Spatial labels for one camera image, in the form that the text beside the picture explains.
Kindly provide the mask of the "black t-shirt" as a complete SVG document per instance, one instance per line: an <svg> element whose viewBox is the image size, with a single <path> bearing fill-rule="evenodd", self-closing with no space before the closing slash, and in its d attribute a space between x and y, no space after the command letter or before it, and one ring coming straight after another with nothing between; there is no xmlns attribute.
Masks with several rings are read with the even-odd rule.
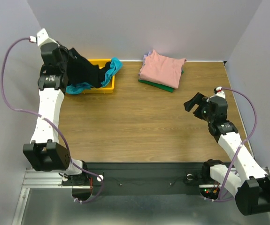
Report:
<svg viewBox="0 0 270 225"><path fill-rule="evenodd" d="M75 48L71 48L69 52L74 58L69 59L67 64L68 85L77 86L87 83L91 87L100 88L101 83L105 81L105 73L110 69L111 61L106 62L103 68L99 68L99 65L92 64Z"/></svg>

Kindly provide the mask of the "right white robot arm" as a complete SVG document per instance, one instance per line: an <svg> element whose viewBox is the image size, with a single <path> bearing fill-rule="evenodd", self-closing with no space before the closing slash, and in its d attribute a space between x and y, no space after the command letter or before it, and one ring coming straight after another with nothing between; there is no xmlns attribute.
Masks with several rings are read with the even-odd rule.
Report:
<svg viewBox="0 0 270 225"><path fill-rule="evenodd" d="M225 92L216 90L207 97L196 93L184 103L185 110L207 122L209 133L231 160L226 166L220 160L204 162L201 179L216 181L235 199L239 211L247 216L270 212L270 175L254 160L235 125L227 119L228 104Z"/></svg>

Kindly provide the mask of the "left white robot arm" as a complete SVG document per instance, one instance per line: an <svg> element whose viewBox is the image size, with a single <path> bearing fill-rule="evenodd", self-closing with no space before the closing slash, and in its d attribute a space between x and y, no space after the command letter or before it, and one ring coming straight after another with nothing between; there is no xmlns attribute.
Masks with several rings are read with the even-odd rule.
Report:
<svg viewBox="0 0 270 225"><path fill-rule="evenodd" d="M65 182L83 185L89 180L85 162L71 157L67 141L60 144L59 116L68 84L67 65L73 58L68 49L56 42L40 45L43 65L38 79L39 111L29 144L23 153L36 171L58 172Z"/></svg>

